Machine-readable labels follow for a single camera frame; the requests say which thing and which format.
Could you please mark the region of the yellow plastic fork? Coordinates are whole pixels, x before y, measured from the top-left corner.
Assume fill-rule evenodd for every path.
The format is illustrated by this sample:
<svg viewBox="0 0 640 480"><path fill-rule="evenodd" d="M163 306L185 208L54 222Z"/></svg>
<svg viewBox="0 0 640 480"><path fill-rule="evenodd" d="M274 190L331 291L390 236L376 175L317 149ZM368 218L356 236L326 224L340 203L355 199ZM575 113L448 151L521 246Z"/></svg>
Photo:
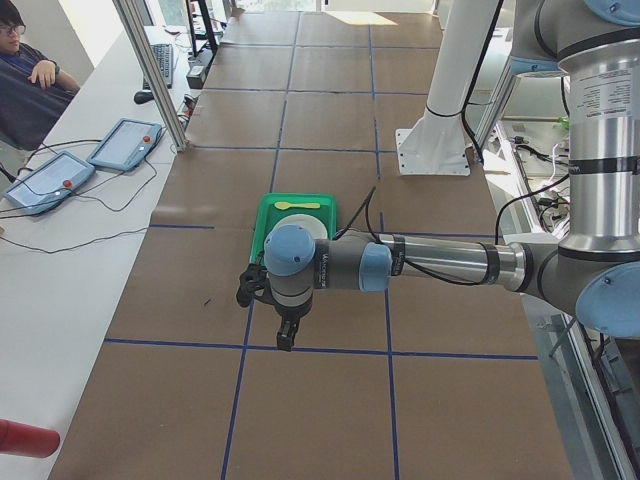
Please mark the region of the yellow plastic fork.
<svg viewBox="0 0 640 480"><path fill-rule="evenodd" d="M278 201L274 203L274 207L281 211L289 209L319 209L321 207L321 204L318 202L291 203L286 201Z"/></svg>

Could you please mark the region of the white round plate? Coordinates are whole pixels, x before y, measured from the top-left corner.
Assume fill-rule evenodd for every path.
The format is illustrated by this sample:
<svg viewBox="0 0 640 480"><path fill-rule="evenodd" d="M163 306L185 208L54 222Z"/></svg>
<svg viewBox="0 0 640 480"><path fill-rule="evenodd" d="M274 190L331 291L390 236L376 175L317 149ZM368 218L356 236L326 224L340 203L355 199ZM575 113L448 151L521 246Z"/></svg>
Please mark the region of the white round plate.
<svg viewBox="0 0 640 480"><path fill-rule="evenodd" d="M320 219L312 215L293 214L293 215L286 216L280 221L278 221L274 225L273 229L277 229L286 225L300 226L306 229L314 239L328 238L328 230L324 225L324 223Z"/></svg>

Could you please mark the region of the green plastic tray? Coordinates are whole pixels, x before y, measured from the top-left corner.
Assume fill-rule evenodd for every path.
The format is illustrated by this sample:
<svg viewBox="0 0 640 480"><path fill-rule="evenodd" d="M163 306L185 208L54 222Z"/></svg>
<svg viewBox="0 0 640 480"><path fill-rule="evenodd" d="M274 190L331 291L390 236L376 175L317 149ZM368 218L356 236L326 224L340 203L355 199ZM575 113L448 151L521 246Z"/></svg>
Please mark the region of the green plastic tray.
<svg viewBox="0 0 640 480"><path fill-rule="evenodd" d="M278 201L291 203L318 202L321 207L319 209L289 209L281 211L274 207L274 203ZM264 250L265 239L274 230L274 225L284 217L293 214L308 214L320 219L328 230L327 239L331 239L337 232L338 207L337 200L333 195L318 193L265 194L258 205L250 254L251 262L255 262L259 254Z"/></svg>

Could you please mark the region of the teach pendant farther from operator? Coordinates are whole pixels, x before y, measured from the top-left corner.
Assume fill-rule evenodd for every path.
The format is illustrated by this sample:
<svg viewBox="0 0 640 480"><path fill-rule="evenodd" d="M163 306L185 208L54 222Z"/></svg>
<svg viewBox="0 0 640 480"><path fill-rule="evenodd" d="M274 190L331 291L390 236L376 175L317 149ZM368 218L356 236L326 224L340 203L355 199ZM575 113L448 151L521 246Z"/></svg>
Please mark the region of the teach pendant farther from operator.
<svg viewBox="0 0 640 480"><path fill-rule="evenodd" d="M161 133L160 124L122 118L88 156L87 162L95 167L130 171L155 148Z"/></svg>

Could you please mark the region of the teach pendant nearer operator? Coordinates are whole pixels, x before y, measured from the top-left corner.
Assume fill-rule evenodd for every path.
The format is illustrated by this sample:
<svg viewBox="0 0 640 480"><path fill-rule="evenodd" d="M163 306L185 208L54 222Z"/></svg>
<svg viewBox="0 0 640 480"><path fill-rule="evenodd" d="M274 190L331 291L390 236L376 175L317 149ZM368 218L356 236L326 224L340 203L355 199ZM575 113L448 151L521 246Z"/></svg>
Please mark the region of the teach pendant nearer operator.
<svg viewBox="0 0 640 480"><path fill-rule="evenodd" d="M94 165L63 151L16 179L3 197L22 214L38 215L58 206L94 173Z"/></svg>

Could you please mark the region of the black computer mouse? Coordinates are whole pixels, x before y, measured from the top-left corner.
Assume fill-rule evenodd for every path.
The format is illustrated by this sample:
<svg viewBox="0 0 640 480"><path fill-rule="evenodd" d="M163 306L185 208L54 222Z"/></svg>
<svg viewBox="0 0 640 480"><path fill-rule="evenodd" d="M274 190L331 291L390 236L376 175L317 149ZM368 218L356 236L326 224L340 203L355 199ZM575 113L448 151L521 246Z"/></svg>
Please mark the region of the black computer mouse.
<svg viewBox="0 0 640 480"><path fill-rule="evenodd" d="M134 94L133 101L137 105L145 104L154 99L154 94L150 90L139 90Z"/></svg>

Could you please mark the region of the red cylinder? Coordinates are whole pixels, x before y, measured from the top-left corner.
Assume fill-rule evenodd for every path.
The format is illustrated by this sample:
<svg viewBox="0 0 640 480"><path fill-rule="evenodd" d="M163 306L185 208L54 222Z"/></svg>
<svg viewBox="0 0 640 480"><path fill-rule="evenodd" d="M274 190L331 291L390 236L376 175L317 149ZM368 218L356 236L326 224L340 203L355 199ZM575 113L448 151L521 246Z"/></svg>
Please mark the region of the red cylinder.
<svg viewBox="0 0 640 480"><path fill-rule="evenodd" d="M8 455L46 458L60 445L57 431L1 420L1 452Z"/></svg>

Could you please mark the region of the black computer keyboard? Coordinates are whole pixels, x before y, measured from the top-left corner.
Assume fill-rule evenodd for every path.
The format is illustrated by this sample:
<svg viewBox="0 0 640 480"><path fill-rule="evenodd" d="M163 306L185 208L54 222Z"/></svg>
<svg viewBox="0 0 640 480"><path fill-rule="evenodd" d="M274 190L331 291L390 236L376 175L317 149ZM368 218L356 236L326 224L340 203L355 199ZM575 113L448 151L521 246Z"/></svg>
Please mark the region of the black computer keyboard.
<svg viewBox="0 0 640 480"><path fill-rule="evenodd" d="M171 44L157 43L150 46L162 79L168 89L173 86L174 49Z"/></svg>

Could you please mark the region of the seated person in dark clothes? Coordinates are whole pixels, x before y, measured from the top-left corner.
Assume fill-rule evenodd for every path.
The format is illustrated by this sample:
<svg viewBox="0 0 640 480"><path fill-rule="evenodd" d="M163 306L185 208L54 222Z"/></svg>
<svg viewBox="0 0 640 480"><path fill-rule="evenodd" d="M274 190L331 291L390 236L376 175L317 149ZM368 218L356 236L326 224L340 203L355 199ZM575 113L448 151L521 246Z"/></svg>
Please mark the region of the seated person in dark clothes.
<svg viewBox="0 0 640 480"><path fill-rule="evenodd" d="M1 140L33 151L80 90L52 59L21 40L26 30L19 10L1 3Z"/></svg>

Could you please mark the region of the aluminium frame post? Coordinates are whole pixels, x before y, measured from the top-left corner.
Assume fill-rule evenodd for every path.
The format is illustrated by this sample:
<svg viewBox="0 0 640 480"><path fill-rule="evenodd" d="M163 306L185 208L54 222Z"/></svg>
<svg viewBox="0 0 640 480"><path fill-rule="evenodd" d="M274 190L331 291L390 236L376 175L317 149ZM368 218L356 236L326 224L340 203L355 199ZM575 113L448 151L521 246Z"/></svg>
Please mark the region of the aluminium frame post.
<svg viewBox="0 0 640 480"><path fill-rule="evenodd" d="M183 124L174 109L168 88L161 77L160 69L148 42L142 18L133 0L113 0L124 30L130 40L138 63L154 95L157 109L173 141L177 152L188 149L189 141Z"/></svg>

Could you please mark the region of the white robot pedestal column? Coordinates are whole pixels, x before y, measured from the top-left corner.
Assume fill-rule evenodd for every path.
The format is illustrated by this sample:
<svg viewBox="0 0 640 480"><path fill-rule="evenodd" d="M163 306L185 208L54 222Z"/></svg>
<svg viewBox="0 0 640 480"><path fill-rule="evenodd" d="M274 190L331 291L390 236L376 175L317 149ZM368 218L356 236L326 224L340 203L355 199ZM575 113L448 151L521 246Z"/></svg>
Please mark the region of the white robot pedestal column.
<svg viewBox="0 0 640 480"><path fill-rule="evenodd" d="M396 131L402 175L470 174L463 112L501 8L499 0L452 3L424 114L412 128Z"/></svg>

